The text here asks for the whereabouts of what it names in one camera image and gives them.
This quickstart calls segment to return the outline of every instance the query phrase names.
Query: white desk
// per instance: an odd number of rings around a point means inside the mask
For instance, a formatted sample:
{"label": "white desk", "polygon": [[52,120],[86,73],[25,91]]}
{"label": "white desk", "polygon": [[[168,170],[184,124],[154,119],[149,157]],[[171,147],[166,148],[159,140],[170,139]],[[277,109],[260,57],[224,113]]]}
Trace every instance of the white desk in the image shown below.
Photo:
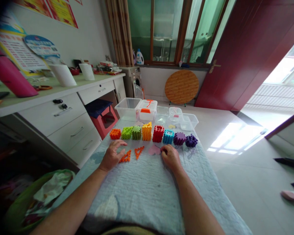
{"label": "white desk", "polygon": [[[74,76],[77,86],[61,87],[56,78],[32,83],[52,86],[39,95],[17,98],[12,92],[0,104],[0,122],[22,135],[35,149],[62,167],[81,168],[101,143],[84,105],[102,96],[118,102],[126,97],[124,73],[95,75],[94,81]],[[10,91],[1,85],[0,91]],[[54,99],[63,103],[55,104]]]}

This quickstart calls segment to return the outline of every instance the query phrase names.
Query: curtain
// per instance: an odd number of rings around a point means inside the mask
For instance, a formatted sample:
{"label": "curtain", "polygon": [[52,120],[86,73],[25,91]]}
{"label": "curtain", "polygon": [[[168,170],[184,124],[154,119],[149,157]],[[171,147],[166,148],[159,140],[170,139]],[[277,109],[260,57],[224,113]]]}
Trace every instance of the curtain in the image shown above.
{"label": "curtain", "polygon": [[134,66],[127,0],[106,0],[117,64]]}

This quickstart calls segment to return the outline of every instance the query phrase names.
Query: desk drawer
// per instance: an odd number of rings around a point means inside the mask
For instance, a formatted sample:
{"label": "desk drawer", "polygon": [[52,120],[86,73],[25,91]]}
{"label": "desk drawer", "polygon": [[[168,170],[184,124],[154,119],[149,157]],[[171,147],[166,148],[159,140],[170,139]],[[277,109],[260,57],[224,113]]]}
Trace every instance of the desk drawer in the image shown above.
{"label": "desk drawer", "polygon": [[87,135],[89,130],[93,128],[94,124],[89,115],[84,113],[82,116],[79,116],[60,130],[57,130],[52,135],[48,136],[48,139],[57,145],[63,152],[67,153]]}
{"label": "desk drawer", "polygon": [[[45,136],[49,136],[56,130],[59,130],[61,127],[86,112],[86,109],[77,93],[59,97],[58,99],[63,100],[63,103],[55,104],[52,101],[48,101],[35,107],[23,110],[19,112],[19,114],[39,131],[41,131]],[[65,112],[61,108],[62,104],[66,104],[68,106]]]}
{"label": "desk drawer", "polygon": [[114,90],[113,81],[102,83],[100,85],[93,86],[91,88],[79,91],[78,94],[84,105],[100,98],[108,92]]}
{"label": "desk drawer", "polygon": [[101,138],[96,128],[93,128],[67,155],[77,163],[79,168],[85,164],[92,153],[100,145]]}

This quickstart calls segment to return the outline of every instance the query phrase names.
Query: pink water bottle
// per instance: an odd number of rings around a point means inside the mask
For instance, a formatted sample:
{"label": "pink water bottle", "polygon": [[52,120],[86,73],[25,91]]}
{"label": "pink water bottle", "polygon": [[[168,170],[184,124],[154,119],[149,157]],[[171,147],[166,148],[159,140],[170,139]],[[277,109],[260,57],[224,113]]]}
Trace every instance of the pink water bottle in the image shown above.
{"label": "pink water bottle", "polygon": [[38,92],[20,73],[15,65],[0,51],[0,80],[17,97],[30,97]]}

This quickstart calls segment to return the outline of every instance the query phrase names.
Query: green basket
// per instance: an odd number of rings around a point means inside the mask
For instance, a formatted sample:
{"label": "green basket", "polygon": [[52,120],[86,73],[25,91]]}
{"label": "green basket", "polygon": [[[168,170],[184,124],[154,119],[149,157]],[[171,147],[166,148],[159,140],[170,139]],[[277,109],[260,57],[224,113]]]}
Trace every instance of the green basket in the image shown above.
{"label": "green basket", "polygon": [[43,175],[41,178],[36,180],[32,185],[25,189],[14,201],[14,203],[9,207],[7,213],[3,218],[4,229],[8,232],[19,234],[29,232],[29,230],[34,229],[44,218],[39,221],[32,223],[28,226],[22,226],[22,222],[25,218],[25,213],[28,210],[31,202],[33,201],[34,194],[40,190],[40,188],[49,181],[55,173],[65,173],[70,172],[70,170],[56,170]]}

